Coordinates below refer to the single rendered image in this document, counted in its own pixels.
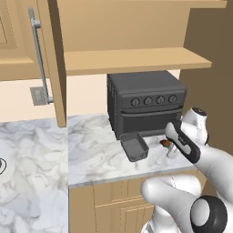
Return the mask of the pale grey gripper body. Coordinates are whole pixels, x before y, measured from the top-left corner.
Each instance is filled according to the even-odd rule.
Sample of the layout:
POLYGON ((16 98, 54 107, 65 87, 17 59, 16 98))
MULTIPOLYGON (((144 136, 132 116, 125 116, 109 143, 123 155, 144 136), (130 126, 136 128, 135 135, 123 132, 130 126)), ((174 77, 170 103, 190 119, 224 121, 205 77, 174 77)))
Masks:
POLYGON ((177 147, 171 143, 168 147, 167 157, 169 158, 175 158, 178 154, 177 147))

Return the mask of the dark grey tupperware container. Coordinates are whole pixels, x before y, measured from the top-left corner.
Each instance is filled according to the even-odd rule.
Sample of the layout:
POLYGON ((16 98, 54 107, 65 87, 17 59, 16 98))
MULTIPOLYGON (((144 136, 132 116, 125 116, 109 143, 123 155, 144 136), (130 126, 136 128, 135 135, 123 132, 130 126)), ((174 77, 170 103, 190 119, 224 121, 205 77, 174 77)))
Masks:
POLYGON ((121 135, 120 143, 130 162, 137 162, 147 158, 149 147, 138 132, 121 135))

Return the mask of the tan base cabinet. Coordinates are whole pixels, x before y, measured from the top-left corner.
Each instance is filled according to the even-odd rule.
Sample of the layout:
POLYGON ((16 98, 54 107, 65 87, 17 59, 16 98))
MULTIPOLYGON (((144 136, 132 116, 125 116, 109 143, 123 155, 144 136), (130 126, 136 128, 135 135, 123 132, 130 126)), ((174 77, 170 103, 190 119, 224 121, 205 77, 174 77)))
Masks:
POLYGON ((68 233, 140 233, 153 213, 140 190, 149 177, 71 187, 68 233))

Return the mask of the tall brown cabinet panel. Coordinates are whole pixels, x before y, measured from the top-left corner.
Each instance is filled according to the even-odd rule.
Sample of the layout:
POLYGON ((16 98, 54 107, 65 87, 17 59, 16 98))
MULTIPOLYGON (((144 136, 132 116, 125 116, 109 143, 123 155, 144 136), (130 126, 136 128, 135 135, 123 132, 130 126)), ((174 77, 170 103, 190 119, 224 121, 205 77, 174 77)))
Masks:
POLYGON ((224 9, 192 9, 185 48, 212 63, 210 68, 180 72, 187 86, 184 109, 208 114, 208 143, 233 155, 233 0, 224 9))

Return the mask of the open tan cabinet door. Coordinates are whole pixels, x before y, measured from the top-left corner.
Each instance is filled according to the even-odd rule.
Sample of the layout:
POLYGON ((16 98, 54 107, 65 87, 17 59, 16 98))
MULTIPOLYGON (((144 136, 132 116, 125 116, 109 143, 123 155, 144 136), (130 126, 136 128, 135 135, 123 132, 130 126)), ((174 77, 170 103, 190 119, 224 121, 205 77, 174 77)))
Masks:
POLYGON ((36 0, 59 127, 66 127, 66 65, 57 0, 36 0))

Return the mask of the closed tan cabinet door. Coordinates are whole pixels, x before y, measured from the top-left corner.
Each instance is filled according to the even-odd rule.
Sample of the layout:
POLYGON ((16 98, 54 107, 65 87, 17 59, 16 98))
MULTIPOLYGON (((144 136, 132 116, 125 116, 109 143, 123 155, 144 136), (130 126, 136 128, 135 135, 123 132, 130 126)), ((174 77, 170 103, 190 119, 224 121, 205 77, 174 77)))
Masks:
POLYGON ((0 81, 41 78, 29 7, 49 18, 47 0, 0 0, 0 81))

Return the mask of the dark grey toaster oven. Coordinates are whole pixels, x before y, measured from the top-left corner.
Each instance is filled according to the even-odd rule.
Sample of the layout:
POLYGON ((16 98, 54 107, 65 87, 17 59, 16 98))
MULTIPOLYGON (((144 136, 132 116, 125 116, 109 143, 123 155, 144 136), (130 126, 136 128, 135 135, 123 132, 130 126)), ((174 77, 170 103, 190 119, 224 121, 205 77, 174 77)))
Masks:
POLYGON ((116 139, 131 132, 164 135, 167 123, 181 118, 187 88, 168 71, 108 74, 106 85, 116 139))

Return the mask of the tan wall cabinet with shelf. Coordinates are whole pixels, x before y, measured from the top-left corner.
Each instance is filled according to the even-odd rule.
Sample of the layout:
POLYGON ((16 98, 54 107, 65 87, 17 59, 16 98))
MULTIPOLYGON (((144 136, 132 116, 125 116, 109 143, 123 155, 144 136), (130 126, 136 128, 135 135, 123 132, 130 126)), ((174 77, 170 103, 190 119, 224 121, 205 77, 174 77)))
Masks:
POLYGON ((209 68, 185 45, 192 10, 226 0, 57 0, 70 76, 209 68))

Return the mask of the grey wall outlet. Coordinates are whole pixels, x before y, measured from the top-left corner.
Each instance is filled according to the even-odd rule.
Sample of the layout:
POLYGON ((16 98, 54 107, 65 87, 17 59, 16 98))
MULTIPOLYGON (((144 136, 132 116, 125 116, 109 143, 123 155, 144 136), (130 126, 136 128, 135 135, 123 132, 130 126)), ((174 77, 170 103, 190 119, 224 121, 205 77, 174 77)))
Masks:
POLYGON ((46 94, 42 86, 31 87, 30 92, 35 106, 43 106, 47 104, 46 94))

